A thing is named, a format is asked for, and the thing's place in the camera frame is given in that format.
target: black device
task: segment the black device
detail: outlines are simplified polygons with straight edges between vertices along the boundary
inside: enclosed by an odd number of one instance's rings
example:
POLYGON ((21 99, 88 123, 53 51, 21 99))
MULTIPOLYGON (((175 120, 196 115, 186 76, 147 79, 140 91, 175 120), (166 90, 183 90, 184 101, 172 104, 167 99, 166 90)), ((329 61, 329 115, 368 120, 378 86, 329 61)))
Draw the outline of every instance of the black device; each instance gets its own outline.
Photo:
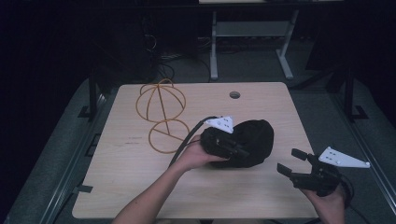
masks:
MULTIPOLYGON (((208 119, 216 118, 203 119, 191 130, 178 148, 169 166, 176 161, 192 135, 202 124, 208 119)), ((226 133, 210 127, 201 134, 200 144, 206 153, 229 159, 227 161, 213 161, 210 162, 211 165, 218 168, 248 168, 264 162, 271 154, 274 144, 274 129, 264 119, 244 121, 233 127, 233 133, 226 133)))
POLYGON ((335 191, 342 183, 342 176, 336 167, 322 162, 318 156, 307 154, 299 149, 292 149, 291 155, 302 160, 308 160, 312 164, 311 174, 293 173, 292 170, 280 163, 277 171, 288 177, 297 189, 310 189, 317 192, 319 197, 327 196, 335 191))

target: gray floor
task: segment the gray floor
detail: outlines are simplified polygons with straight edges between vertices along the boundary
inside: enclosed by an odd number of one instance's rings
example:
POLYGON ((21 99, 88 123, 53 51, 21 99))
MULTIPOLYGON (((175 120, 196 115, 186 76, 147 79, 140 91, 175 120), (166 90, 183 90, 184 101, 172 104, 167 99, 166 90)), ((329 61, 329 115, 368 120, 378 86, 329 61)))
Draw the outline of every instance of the gray floor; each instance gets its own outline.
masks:
MULTIPOLYGON (((295 78, 286 80, 276 58, 275 49, 281 40, 251 41, 250 48, 234 54, 219 54, 217 82, 280 81, 288 86, 298 84, 316 72, 305 71, 312 43, 293 41, 287 54, 295 78)), ((208 64, 209 54, 200 55, 208 64)), ((208 71, 201 61, 179 59, 167 63, 176 73, 175 83, 207 82, 208 71)), ((355 105, 361 105, 369 119, 350 123, 341 104, 343 93, 329 94, 324 90, 327 78, 301 91, 290 91, 312 148, 320 153, 332 146, 360 160, 370 160, 374 169, 343 168, 340 171, 354 185, 353 207, 362 212, 370 223, 396 223, 389 202, 394 195, 396 172, 396 131, 375 105, 370 92, 359 82, 355 84, 355 105)), ((84 177, 91 157, 84 156, 91 140, 106 123, 117 89, 101 98, 100 113, 93 122, 79 119, 80 109, 88 104, 87 81, 82 83, 65 109, 58 126, 43 150, 35 169, 26 181, 20 196, 9 213, 9 223, 110 223, 111 220, 82 220, 73 218, 71 211, 76 194, 66 201, 84 177)), ((282 223, 305 223, 306 220, 279 220, 282 223)), ((346 210, 346 223, 364 223, 356 211, 346 210)))

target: round hole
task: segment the round hole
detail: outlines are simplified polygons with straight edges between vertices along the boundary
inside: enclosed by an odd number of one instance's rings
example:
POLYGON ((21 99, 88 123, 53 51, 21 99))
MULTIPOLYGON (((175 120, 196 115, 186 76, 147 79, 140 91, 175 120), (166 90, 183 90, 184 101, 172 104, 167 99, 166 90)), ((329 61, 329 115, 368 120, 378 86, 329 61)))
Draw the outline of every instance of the round hole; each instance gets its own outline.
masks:
POLYGON ((233 99, 238 99, 239 97, 241 97, 241 93, 239 93, 237 91, 232 91, 232 92, 230 92, 230 97, 233 99))

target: cable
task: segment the cable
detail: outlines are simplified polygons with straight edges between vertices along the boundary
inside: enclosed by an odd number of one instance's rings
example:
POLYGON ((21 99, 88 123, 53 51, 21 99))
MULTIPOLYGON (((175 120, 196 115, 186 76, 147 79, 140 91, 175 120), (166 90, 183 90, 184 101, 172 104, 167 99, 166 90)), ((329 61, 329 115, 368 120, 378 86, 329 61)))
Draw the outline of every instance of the cable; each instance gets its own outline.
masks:
POLYGON ((226 45, 226 46, 224 46, 224 43, 222 43, 221 41, 219 41, 219 45, 218 45, 218 50, 217 50, 217 53, 218 54, 236 54, 236 53, 239 53, 239 52, 242 52, 242 51, 244 51, 243 49, 242 49, 242 46, 240 45, 240 44, 238 44, 238 43, 233 43, 233 41, 230 41, 229 42, 230 44, 228 44, 228 45, 226 45), (234 49, 234 50, 229 50, 229 51, 226 51, 226 50, 224 50, 224 51, 221 51, 221 47, 224 47, 224 48, 232 48, 232 46, 237 46, 237 49, 234 49))
POLYGON ((358 214, 358 215, 361 217, 361 219, 364 220, 365 223, 370 224, 370 221, 364 216, 364 214, 363 214, 361 211, 359 211, 359 210, 356 209, 354 206, 352 206, 352 204, 351 204, 349 207, 350 207, 350 209, 352 209, 354 212, 356 212, 356 214, 358 214))
POLYGON ((355 189, 353 188, 352 182, 345 175, 341 175, 341 185, 346 192, 345 209, 347 209, 352 199, 355 197, 355 189))
POLYGON ((198 122, 198 124, 191 130, 191 132, 189 132, 189 134, 187 135, 187 137, 184 139, 184 141, 181 143, 180 147, 177 149, 174 157, 172 158, 171 162, 169 163, 170 167, 178 158, 178 156, 180 155, 180 153, 183 151, 183 149, 186 147, 186 145, 188 144, 188 142, 190 141, 190 139, 192 138, 192 136, 197 132, 197 130, 199 128, 201 128, 201 126, 204 124, 205 121, 209 120, 209 119, 216 119, 217 117, 212 116, 212 117, 207 117, 206 119, 203 119, 201 121, 198 122))
POLYGON ((201 140, 190 141, 186 146, 189 146, 189 145, 191 145, 192 143, 196 143, 196 142, 199 142, 199 141, 201 141, 201 140))
POLYGON ((196 58, 196 57, 193 57, 193 56, 190 56, 190 55, 186 55, 186 54, 184 54, 184 55, 182 55, 182 54, 174 54, 173 56, 164 56, 164 57, 162 57, 162 59, 163 59, 163 64, 165 64, 165 63, 170 63, 170 62, 172 62, 172 61, 174 61, 174 60, 181 60, 181 59, 196 60, 196 61, 202 63, 202 64, 204 65, 204 67, 206 68, 206 71, 207 71, 207 73, 208 73, 208 81, 207 81, 207 82, 209 83, 210 80, 211 80, 211 77, 210 77, 210 67, 209 67, 209 65, 207 65, 207 63, 204 62, 204 60, 202 60, 202 59, 199 59, 199 58, 196 58))
POLYGON ((155 47, 157 47, 157 38, 155 38, 154 35, 145 35, 145 37, 151 37, 154 41, 154 43, 152 44, 153 46, 151 48, 148 49, 148 51, 152 51, 155 49, 155 47))
POLYGON ((158 66, 159 66, 158 72, 160 73, 161 77, 168 78, 173 82, 173 79, 175 77, 175 69, 172 66, 165 64, 165 63, 159 63, 158 66), (168 76, 168 74, 166 73, 165 67, 169 68, 172 71, 171 76, 168 76))
POLYGON ((198 37, 198 41, 205 41, 203 44, 198 45, 198 51, 201 52, 205 49, 210 48, 210 44, 212 43, 212 40, 210 37, 198 37))

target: dark background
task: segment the dark background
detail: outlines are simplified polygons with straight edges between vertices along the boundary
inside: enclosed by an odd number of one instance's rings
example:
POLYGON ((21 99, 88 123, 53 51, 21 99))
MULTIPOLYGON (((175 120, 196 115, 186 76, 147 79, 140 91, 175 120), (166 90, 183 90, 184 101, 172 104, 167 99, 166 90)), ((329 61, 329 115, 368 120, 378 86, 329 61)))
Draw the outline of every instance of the dark background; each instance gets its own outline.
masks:
MULTIPOLYGON (((155 77, 156 59, 145 51, 144 32, 194 53, 206 35, 210 13, 156 12, 150 27, 138 13, 97 14, 82 6, 103 1, 1 1, 1 214, 4 220, 73 93, 92 72, 102 91, 155 77)), ((129 3, 128 1, 111 4, 129 3)), ((392 1, 346 1, 316 21, 317 10, 300 13, 294 37, 317 40, 309 69, 343 62, 371 90, 396 126, 396 16, 392 1)))

